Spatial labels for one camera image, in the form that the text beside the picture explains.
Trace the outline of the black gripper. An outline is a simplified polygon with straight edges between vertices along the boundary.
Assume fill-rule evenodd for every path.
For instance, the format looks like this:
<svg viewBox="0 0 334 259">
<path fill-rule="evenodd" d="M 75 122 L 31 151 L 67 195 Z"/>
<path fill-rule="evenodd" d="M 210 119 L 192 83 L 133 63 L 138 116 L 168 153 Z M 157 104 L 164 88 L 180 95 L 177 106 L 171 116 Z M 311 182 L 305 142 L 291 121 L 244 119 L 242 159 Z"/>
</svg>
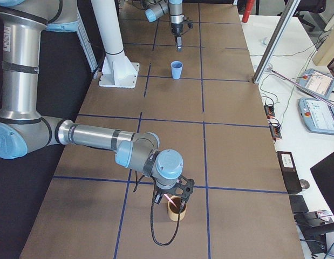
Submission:
<svg viewBox="0 0 334 259">
<path fill-rule="evenodd" d="M 175 37 L 175 43 L 177 51 L 182 51 L 182 37 L 183 34 L 183 23 L 171 23 L 171 32 Z"/>
<path fill-rule="evenodd" d="M 157 185 L 154 185 L 153 202 L 159 204 L 164 194 L 169 194 L 168 190 L 161 189 Z"/>
</svg>

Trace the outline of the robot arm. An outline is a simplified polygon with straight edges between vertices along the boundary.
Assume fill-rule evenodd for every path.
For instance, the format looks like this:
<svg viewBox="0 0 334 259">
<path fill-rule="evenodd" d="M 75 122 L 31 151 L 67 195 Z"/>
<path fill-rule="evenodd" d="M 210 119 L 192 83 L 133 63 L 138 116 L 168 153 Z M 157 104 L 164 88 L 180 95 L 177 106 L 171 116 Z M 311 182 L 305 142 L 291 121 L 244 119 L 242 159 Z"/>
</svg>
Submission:
<svg viewBox="0 0 334 259">
<path fill-rule="evenodd" d="M 171 33 L 174 36 L 178 52 L 182 51 L 182 34 L 185 16 L 182 1 L 140 1 L 149 22 L 155 22 L 164 15 L 169 15 Z"/>
<path fill-rule="evenodd" d="M 61 94 L 37 111 L 40 38 L 43 31 L 76 33 L 76 1 L 0 1 L 4 25 L 3 92 L 0 108 L 0 158 L 16 159 L 51 145 L 84 145 L 115 152 L 117 164 L 151 177 L 156 193 L 174 193 L 181 170 L 168 173 L 160 163 L 169 151 L 158 151 L 153 133 L 79 125 L 65 115 L 69 94 Z"/>
</svg>

